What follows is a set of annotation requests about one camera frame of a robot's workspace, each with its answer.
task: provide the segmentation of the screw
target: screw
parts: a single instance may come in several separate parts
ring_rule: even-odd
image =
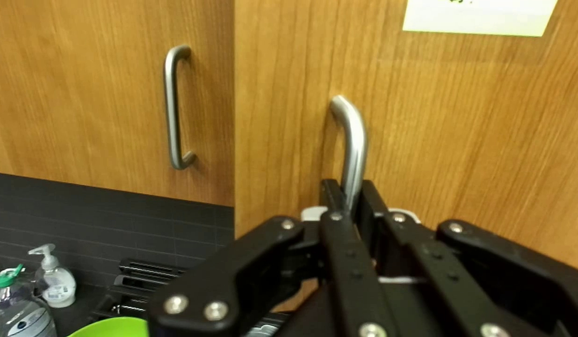
[[[164,312],[168,314],[179,314],[188,306],[188,297],[186,295],[172,295],[162,302]]]
[[[222,317],[226,317],[226,314],[228,314],[228,304],[222,302],[222,301],[211,301],[211,302],[207,302],[203,314],[205,314],[205,317],[207,317],[209,321],[222,319]]]
[[[291,229],[291,228],[293,228],[293,220],[291,220],[291,218],[284,218],[284,220],[282,220],[282,228],[284,228],[284,229]]]
[[[342,213],[340,211],[331,211],[329,214],[332,220],[340,220],[342,218]]]
[[[394,213],[392,218],[394,218],[396,222],[403,222],[403,220],[405,220],[405,214],[403,214],[403,213]]]
[[[510,337],[506,332],[506,329],[503,329],[501,325],[495,325],[495,323],[482,323],[480,325],[480,334],[482,337]]]
[[[460,233],[460,231],[461,231],[460,222],[450,222],[450,224],[448,224],[448,228],[450,228],[452,231],[456,231],[456,233]]]
[[[385,337],[385,329],[377,323],[362,323],[359,337]]]

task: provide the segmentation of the cabinet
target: cabinet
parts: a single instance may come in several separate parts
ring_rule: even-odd
[[[177,68],[181,132],[168,158],[162,59]],[[231,203],[229,0],[0,1],[0,171]]]
[[[327,102],[366,121],[366,177],[578,265],[578,0],[542,38],[405,33],[405,0],[0,1],[0,171],[235,205],[235,233],[338,175]],[[198,164],[172,170],[162,55]]]
[[[235,7],[235,224],[338,177],[327,102],[368,128],[366,177],[433,226],[461,216],[578,265],[578,0],[542,38],[405,33],[403,0]]]

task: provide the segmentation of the green lid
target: green lid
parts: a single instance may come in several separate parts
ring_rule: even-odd
[[[18,274],[24,271],[24,265],[18,263],[16,267],[7,267],[0,271],[0,287],[11,286]]]

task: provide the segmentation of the clear plastic bottle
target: clear plastic bottle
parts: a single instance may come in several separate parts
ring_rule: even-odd
[[[48,308],[33,301],[27,286],[16,284],[22,265],[0,271],[0,337],[56,337]]]

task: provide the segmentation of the metal door handle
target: metal door handle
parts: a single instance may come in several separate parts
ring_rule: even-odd
[[[166,125],[168,125],[168,143],[170,143],[170,158],[175,170],[181,170],[196,160],[194,151],[181,153],[181,136],[177,123],[177,83],[175,83],[175,68],[179,59],[188,59],[190,48],[185,44],[173,46],[164,55],[162,63],[162,85],[164,85],[164,110],[166,110]]]
[[[342,95],[334,95],[331,98],[331,111],[342,123],[345,134],[342,190],[345,196],[345,207],[347,211],[351,211],[362,185],[362,171],[366,160],[364,125],[359,110]]]

